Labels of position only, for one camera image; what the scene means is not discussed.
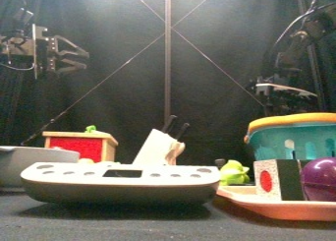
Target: black fabric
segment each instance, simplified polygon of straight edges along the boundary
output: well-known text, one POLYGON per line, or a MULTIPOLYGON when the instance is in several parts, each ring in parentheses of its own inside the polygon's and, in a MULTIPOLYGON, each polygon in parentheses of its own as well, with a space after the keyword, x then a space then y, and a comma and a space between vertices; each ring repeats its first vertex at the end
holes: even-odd
MULTIPOLYGON (((0 1, 5 30, 23 1, 0 1)), ((153 42, 164 33, 164 0, 143 1, 32 0, 36 24, 83 47, 91 58, 88 69, 77 73, 37 80, 32 72, 25 74, 11 145, 108 78, 47 129, 84 132, 96 125, 120 142, 117 161, 132 162, 151 129, 164 124, 164 36, 153 42)), ((183 20, 173 27, 179 33, 172 31, 171 113, 179 126, 192 126, 179 163, 213 164, 224 157, 251 165, 243 138, 248 123, 264 115, 244 88, 297 15, 296 0, 172 0, 172 25, 183 20)), ((312 87, 311 78, 305 86, 312 87)), ((29 145, 43 146, 43 137, 29 145)))
POLYGON ((45 204, 0 193, 3 240, 335 240, 335 222, 267 218, 221 198, 203 206, 45 204))

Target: gray container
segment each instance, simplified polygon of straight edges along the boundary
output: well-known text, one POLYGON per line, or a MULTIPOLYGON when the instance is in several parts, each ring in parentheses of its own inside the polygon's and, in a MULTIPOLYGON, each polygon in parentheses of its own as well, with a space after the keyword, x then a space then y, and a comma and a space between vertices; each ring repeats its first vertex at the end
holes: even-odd
POLYGON ((0 146, 0 188, 21 188, 21 172, 36 162, 77 162, 79 155, 77 151, 0 146))

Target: wooden box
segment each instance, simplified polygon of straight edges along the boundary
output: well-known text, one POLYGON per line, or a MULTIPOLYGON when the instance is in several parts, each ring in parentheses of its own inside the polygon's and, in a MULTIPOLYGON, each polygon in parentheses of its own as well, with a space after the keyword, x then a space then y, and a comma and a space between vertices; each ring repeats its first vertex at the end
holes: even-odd
POLYGON ((119 142, 111 134, 43 132, 44 147, 79 151, 80 158, 91 158, 95 162, 115 161, 119 142))

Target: black backdrop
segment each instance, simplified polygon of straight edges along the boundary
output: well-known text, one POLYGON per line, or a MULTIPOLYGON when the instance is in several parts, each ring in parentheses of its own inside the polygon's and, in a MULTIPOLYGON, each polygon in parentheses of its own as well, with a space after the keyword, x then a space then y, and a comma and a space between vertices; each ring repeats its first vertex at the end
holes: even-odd
MULTIPOLYGON (((0 0, 1 30, 21 6, 21 0, 0 0)), ((131 163, 151 129, 164 124, 164 35, 152 41, 165 31, 165 0, 35 0, 31 10, 37 26, 68 38, 91 58, 87 70, 37 80, 32 71, 0 68, 1 144, 19 145, 108 78, 47 129, 83 132, 96 125, 120 142, 117 161, 131 163)), ((243 138, 263 109, 241 87, 260 75, 263 55, 297 15, 296 0, 172 0, 179 33, 172 31, 171 113, 179 126, 192 125, 180 164, 225 157, 251 165, 243 138)), ((332 72, 332 42, 323 42, 323 67, 332 72)), ((328 78, 332 93, 335 77, 328 78)), ((307 72, 304 88, 313 91, 311 81, 307 72)), ((335 106, 329 100, 329 109, 335 106)), ((43 137, 29 146, 43 146, 43 137)))

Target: orange tray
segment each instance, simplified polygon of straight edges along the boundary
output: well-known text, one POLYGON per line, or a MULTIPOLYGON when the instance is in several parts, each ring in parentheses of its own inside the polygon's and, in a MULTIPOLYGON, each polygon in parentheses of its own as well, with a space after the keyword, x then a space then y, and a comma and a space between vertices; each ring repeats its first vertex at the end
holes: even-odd
POLYGON ((271 201, 256 195, 255 186, 220 186, 216 194, 269 218, 336 221, 336 203, 333 202, 271 201))

